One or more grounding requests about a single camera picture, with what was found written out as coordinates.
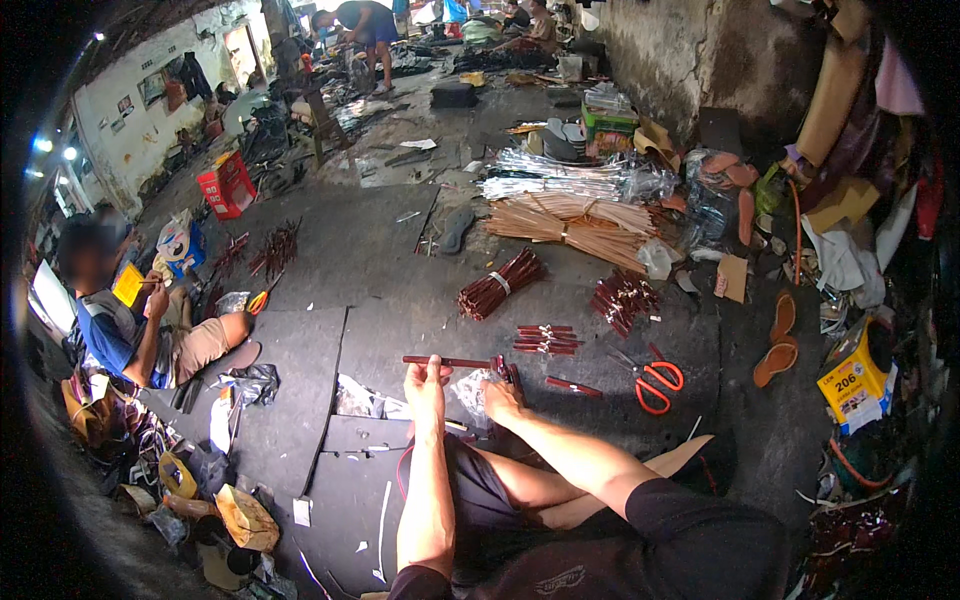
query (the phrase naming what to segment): khaki shorts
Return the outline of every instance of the khaki shorts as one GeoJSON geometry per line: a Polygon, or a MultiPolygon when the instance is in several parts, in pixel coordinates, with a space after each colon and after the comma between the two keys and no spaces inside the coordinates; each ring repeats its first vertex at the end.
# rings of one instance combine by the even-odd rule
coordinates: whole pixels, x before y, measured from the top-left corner
{"type": "Polygon", "coordinates": [[[219,319],[207,319],[192,329],[174,329],[174,372],[177,385],[227,353],[227,333],[219,319]]]}

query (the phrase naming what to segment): doorway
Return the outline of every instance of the doorway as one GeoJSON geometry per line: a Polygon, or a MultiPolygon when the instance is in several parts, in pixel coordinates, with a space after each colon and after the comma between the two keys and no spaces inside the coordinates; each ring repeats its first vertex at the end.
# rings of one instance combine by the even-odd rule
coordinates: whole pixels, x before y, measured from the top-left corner
{"type": "Polygon", "coordinates": [[[245,25],[225,34],[224,43],[227,45],[230,66],[233,67],[233,74],[236,75],[238,89],[247,89],[247,79],[253,73],[258,73],[266,80],[260,57],[253,49],[253,34],[249,26],[245,25]]]}

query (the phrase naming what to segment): blue shorts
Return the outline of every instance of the blue shorts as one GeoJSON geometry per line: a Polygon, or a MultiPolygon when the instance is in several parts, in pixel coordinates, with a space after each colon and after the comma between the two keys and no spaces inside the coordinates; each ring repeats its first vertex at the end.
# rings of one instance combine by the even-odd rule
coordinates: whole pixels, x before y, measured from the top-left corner
{"type": "Polygon", "coordinates": [[[363,39],[359,41],[366,42],[367,48],[375,48],[376,42],[378,41],[390,45],[391,42],[399,40],[400,36],[396,33],[396,23],[394,22],[393,14],[391,13],[389,17],[386,15],[377,15],[372,27],[364,32],[361,37],[363,39]]]}

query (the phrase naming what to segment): pink fabric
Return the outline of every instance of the pink fabric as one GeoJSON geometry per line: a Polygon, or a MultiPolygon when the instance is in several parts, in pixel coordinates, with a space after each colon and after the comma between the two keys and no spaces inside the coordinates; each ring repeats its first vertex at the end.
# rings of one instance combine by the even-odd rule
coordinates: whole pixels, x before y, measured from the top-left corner
{"type": "Polygon", "coordinates": [[[889,37],[883,45],[883,60],[876,73],[876,105],[894,114],[924,114],[924,103],[910,69],[900,59],[889,37]]]}

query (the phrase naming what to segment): red box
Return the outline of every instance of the red box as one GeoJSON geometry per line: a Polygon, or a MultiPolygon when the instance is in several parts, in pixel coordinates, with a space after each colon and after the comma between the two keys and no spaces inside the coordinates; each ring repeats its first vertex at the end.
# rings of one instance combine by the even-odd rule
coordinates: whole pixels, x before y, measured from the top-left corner
{"type": "Polygon", "coordinates": [[[240,151],[225,153],[214,160],[210,170],[197,177],[197,183],[220,221],[239,217],[256,195],[240,151]]]}

